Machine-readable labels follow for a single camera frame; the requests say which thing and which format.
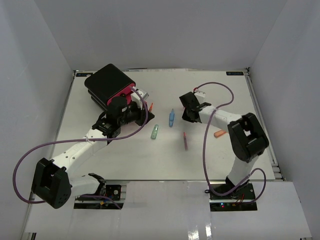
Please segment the pink slim highlighter pen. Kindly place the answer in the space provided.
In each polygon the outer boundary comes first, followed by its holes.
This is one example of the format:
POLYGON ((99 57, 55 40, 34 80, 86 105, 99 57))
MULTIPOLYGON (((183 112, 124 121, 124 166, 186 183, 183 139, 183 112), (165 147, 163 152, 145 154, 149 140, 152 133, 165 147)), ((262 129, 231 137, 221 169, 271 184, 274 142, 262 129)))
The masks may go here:
POLYGON ((184 149, 185 149, 185 151, 187 151, 188 150, 188 142, 187 142, 186 132, 183 132, 183 143, 184 143, 184 149))

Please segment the pink drawer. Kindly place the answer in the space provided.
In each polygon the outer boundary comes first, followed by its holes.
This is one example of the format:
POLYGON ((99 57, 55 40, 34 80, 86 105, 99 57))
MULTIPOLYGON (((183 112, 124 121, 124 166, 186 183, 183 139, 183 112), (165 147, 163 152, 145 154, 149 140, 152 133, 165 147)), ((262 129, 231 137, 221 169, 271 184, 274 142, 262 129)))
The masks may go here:
POLYGON ((108 106, 111 103, 112 99, 115 98, 115 97, 123 97, 123 98, 126 99, 126 103, 129 104, 132 101, 132 98, 131 98, 132 90, 131 90, 131 88, 133 88, 135 86, 136 86, 135 83, 130 83, 128 86, 125 86, 123 89, 121 89, 115 95, 113 95, 110 99, 108 99, 108 101, 106 102, 106 105, 108 106))

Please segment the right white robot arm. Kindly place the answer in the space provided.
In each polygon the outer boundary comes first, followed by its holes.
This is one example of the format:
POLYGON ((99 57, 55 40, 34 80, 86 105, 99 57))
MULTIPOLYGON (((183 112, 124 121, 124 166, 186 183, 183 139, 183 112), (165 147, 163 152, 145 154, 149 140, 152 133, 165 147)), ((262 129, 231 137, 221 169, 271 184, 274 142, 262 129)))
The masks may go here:
POLYGON ((253 166, 265 149, 269 147, 269 140, 255 114, 249 112, 244 115, 230 113, 221 107, 231 104, 234 95, 227 103, 213 106, 208 102, 200 102, 200 96, 195 92, 188 92, 179 97, 183 107, 182 119, 190 123, 207 124, 202 149, 202 163, 205 179, 208 180, 206 168, 206 142, 210 126, 214 126, 228 133, 231 147, 235 155, 233 166, 225 179, 225 184, 218 188, 209 185, 210 192, 216 196, 228 196, 236 200, 244 193, 244 187, 253 174, 253 166))

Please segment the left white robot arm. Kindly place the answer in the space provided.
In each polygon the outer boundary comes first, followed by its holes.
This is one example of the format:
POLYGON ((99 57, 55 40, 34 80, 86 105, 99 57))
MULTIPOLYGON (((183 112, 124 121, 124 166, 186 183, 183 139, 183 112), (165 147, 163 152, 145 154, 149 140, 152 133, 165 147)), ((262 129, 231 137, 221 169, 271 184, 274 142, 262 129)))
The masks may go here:
POLYGON ((70 176, 96 152, 109 145, 130 123, 147 124, 154 114, 140 100, 127 102, 115 97, 98 117, 82 141, 48 160, 42 158, 35 168, 31 191, 54 209, 62 207, 70 197, 88 195, 99 200, 106 196, 107 181, 89 173, 70 179, 70 176))

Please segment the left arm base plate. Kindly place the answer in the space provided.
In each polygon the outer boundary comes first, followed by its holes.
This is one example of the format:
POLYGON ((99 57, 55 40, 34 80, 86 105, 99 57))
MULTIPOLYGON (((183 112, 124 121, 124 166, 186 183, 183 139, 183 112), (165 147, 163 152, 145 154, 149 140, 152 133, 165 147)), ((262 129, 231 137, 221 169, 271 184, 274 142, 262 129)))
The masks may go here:
POLYGON ((105 196, 114 201, 121 199, 122 186, 119 184, 107 184, 103 185, 98 191, 98 196, 105 196))

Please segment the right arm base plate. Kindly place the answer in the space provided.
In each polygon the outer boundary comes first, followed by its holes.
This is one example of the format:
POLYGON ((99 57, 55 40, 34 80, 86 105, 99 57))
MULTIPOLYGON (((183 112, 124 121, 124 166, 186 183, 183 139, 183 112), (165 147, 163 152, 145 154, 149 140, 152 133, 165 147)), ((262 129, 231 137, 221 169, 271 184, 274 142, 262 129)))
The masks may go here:
MULTIPOLYGON (((231 186, 226 183, 212 184, 211 186, 217 193, 220 193, 220 194, 224 194, 231 189, 231 186)), ((231 202, 236 202, 240 200, 243 200, 244 202, 249 202, 256 198, 255 191, 251 183, 247 183, 243 186, 240 186, 230 194, 224 195, 224 196, 218 196, 216 194, 213 194, 210 189, 206 189, 204 192, 206 194, 209 194, 209 199, 215 203, 223 202, 223 201, 231 203, 231 202)))

